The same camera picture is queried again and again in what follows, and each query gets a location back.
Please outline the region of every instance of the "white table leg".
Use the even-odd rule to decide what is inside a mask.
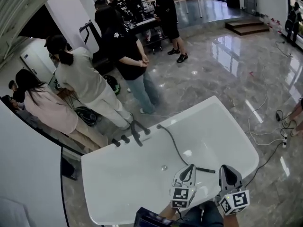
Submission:
[[[186,7],[186,13],[188,13],[187,2],[186,1],[184,1],[184,2],[185,2],[185,7]]]
[[[202,8],[201,8],[200,0],[197,0],[197,3],[198,3],[198,7],[199,7],[200,17],[202,17]]]

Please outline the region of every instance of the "white partition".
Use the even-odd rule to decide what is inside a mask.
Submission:
[[[61,193],[61,147],[0,101],[0,198],[22,204],[31,227],[66,227]]]

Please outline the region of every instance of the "person's hand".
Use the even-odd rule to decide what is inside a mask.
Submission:
[[[147,63],[144,63],[144,61],[139,61],[140,67],[147,67]]]
[[[143,54],[142,55],[142,61],[145,63],[145,64],[148,64],[150,61],[148,60],[146,54]]]
[[[157,16],[157,14],[153,14],[153,16],[154,16],[154,18],[155,18],[158,22],[161,21],[161,19]]]

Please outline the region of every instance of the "black shorts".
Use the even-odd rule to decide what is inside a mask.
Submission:
[[[162,29],[164,35],[167,36],[169,39],[177,39],[179,35],[177,23],[162,23]]]

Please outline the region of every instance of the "black shoe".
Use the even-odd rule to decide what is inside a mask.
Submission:
[[[179,50],[179,49],[178,49],[178,50],[175,50],[174,48],[172,48],[171,51],[167,52],[167,54],[169,54],[169,55],[179,54],[179,53],[180,53],[180,50]]]
[[[182,63],[188,58],[187,53],[185,55],[181,54],[180,57],[177,59],[177,63]]]

